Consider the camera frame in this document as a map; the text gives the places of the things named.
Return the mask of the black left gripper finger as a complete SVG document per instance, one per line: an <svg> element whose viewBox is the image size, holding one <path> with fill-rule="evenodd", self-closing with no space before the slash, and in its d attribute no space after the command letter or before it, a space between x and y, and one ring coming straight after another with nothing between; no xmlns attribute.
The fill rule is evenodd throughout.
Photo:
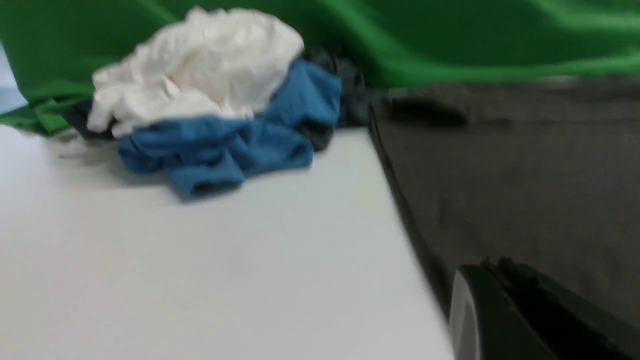
<svg viewBox="0 0 640 360"><path fill-rule="evenodd" d="M455 272L456 360L637 360L639 330L530 265L500 258Z"/></svg>

